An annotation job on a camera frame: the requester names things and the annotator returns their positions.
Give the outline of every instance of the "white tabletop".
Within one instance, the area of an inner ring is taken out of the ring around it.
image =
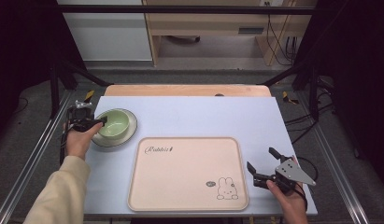
[[[233,137],[246,168],[249,161],[260,174],[272,175],[279,165],[268,148],[294,155],[291,140],[274,97],[103,96],[95,115],[124,108],[137,118],[134,136],[117,147],[92,143],[86,162],[92,172],[87,183],[85,214],[123,217],[249,217],[282,214],[267,189],[253,187],[245,169],[249,205],[242,211],[134,212],[127,203],[138,143],[145,137]],[[308,215],[317,208],[304,186]]]

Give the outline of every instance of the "bowl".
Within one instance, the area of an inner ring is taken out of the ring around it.
[[[130,125],[130,118],[122,109],[111,109],[97,118],[107,117],[107,123],[102,127],[98,134],[109,140],[122,139],[127,134]]]

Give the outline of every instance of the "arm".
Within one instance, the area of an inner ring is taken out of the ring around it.
[[[67,157],[37,197],[24,223],[82,223],[86,182],[90,167],[84,161],[92,137],[102,127],[85,133],[70,131],[66,139]]]
[[[306,224],[306,206],[303,198],[294,191],[289,192],[287,195],[283,194],[279,187],[271,180],[267,180],[267,187],[277,198],[282,207],[284,218],[288,224]]]

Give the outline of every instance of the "black curtain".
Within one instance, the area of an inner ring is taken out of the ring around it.
[[[319,3],[330,7],[339,1]],[[328,22],[312,17],[299,61]],[[319,75],[334,80],[334,105],[355,150],[372,163],[384,183],[384,0],[349,0],[316,56]]]
[[[0,1],[0,130],[17,108],[20,93],[50,79],[61,60],[86,69],[62,13],[35,9],[55,0]],[[61,80],[75,82],[62,70]]]

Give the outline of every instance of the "rabbit illustration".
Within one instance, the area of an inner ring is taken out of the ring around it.
[[[219,200],[232,200],[238,199],[237,189],[235,188],[235,183],[231,177],[221,177],[219,179],[219,188],[218,188],[218,196]]]

